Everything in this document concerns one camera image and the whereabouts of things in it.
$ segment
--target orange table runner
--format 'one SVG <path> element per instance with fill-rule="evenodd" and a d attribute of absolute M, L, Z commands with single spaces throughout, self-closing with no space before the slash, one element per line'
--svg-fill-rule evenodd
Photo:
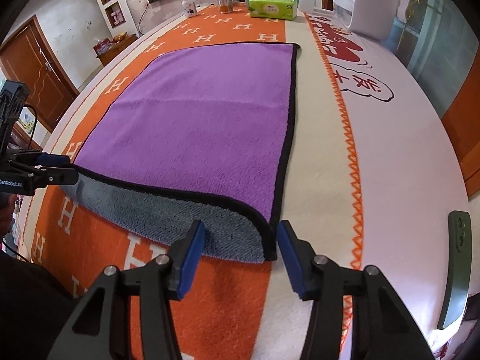
<path fill-rule="evenodd" d="M 64 154 L 75 157 L 110 104 L 159 55 L 187 47 L 248 41 L 285 42 L 285 22 L 253 19 L 244 6 L 222 15 L 216 7 L 209 7 L 184 20 L 158 37 L 112 80 L 76 128 Z M 141 266 L 164 251 L 164 246 L 128 233 L 72 202 L 59 187 L 48 187 L 35 228 L 32 258 L 74 296 L 84 293 L 105 266 Z M 269 262 L 244 264 L 202 257 L 190 293 L 182 302 L 172 302 L 182 353 L 195 360 L 250 359 L 270 270 Z M 133 355 L 140 359 L 137 299 L 131 321 Z"/>

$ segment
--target metal screw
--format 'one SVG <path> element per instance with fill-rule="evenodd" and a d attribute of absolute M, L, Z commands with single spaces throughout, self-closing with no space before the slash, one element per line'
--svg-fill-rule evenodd
<path fill-rule="evenodd" d="M 103 273 L 107 276 L 112 276 L 117 271 L 117 267 L 113 265 L 109 265 L 103 270 Z"/>
<path fill-rule="evenodd" d="M 380 271 L 375 265 L 369 265 L 365 270 L 370 276 L 376 276 L 378 275 L 378 273 L 380 273 Z"/>
<path fill-rule="evenodd" d="M 323 254 L 319 254 L 313 258 L 313 261 L 318 266 L 324 266 L 328 262 L 328 257 Z"/>
<path fill-rule="evenodd" d="M 157 258 L 155 259 L 155 262 L 159 265 L 159 266 L 164 266 L 165 264 L 168 264 L 170 261 L 170 258 L 166 255 L 166 254 L 160 254 L 159 256 L 157 256 Z"/>

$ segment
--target tissue box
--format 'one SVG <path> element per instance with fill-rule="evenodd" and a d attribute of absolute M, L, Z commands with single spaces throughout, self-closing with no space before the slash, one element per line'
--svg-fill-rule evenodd
<path fill-rule="evenodd" d="M 251 17 L 293 20 L 297 16 L 296 0 L 250 0 Z"/>

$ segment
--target green phone case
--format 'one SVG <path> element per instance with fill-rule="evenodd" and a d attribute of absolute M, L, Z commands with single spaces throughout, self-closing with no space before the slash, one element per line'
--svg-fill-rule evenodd
<path fill-rule="evenodd" d="M 445 329 L 462 315 L 469 294 L 472 267 L 472 223 L 470 214 L 448 214 L 448 276 L 437 328 Z"/>

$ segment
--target hand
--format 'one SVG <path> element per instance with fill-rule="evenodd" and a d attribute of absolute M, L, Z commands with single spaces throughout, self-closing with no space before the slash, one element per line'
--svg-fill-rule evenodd
<path fill-rule="evenodd" d="M 7 206 L 0 210 L 0 238 L 3 238 L 3 236 L 8 233 L 11 216 L 15 210 L 15 200 L 17 200 L 17 195 L 10 195 Z"/>

